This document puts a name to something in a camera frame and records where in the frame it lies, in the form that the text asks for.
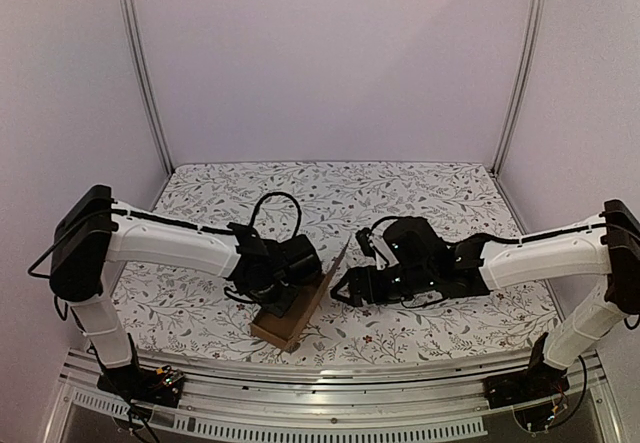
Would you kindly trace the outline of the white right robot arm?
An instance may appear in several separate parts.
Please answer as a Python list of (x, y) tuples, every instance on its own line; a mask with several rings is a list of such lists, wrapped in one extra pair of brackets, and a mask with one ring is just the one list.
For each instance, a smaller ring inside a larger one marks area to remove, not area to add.
[(639, 222), (620, 200), (601, 213), (547, 232), (502, 238), (476, 233), (458, 242), (440, 237), (423, 217), (387, 217), (377, 249), (372, 227), (356, 240), (374, 264), (346, 271), (331, 289), (352, 307), (405, 303), (435, 291), (442, 300), (485, 296), (535, 280), (601, 277), (553, 331), (535, 343), (517, 390), (537, 399), (616, 324), (639, 312)]

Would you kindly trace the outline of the brown cardboard box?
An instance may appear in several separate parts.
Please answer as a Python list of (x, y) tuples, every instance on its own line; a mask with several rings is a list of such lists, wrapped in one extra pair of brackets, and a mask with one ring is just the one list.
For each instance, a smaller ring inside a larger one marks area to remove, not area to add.
[(282, 317), (260, 310), (249, 325), (250, 335), (285, 353), (292, 353), (299, 346), (303, 330), (328, 292), (329, 284), (345, 257), (350, 240), (351, 238), (346, 240), (340, 252), (332, 260), (329, 270), (321, 274), (310, 286), (300, 290), (291, 307)]

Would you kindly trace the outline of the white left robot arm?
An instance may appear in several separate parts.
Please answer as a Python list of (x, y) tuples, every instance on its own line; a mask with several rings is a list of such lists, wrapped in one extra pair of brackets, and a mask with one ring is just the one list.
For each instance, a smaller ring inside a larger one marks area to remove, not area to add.
[(102, 272), (107, 262), (129, 261), (224, 279), (227, 298), (278, 317), (320, 270), (313, 246), (299, 231), (279, 242), (261, 238), (253, 224), (206, 227), (116, 201), (108, 186), (92, 187), (56, 228), (49, 285), (72, 309), (111, 382), (128, 397), (141, 396), (149, 378), (134, 364), (135, 346)]

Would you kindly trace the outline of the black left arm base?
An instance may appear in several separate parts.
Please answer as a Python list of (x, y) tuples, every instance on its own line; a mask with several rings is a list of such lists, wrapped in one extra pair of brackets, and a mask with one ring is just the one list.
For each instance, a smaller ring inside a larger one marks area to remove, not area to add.
[(137, 349), (130, 334), (127, 335), (131, 357), (120, 366), (107, 367), (97, 350), (94, 354), (101, 370), (97, 388), (119, 396), (125, 402), (141, 401), (154, 405), (177, 408), (182, 397), (186, 375), (171, 365), (156, 369), (140, 366)]

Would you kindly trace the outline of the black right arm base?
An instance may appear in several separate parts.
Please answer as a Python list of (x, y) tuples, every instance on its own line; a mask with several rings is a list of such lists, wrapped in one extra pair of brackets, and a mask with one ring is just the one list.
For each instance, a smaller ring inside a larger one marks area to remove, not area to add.
[(548, 336), (545, 332), (535, 342), (525, 369), (483, 380), (483, 395), (491, 409), (551, 397), (569, 389), (567, 370), (544, 362), (543, 350)]

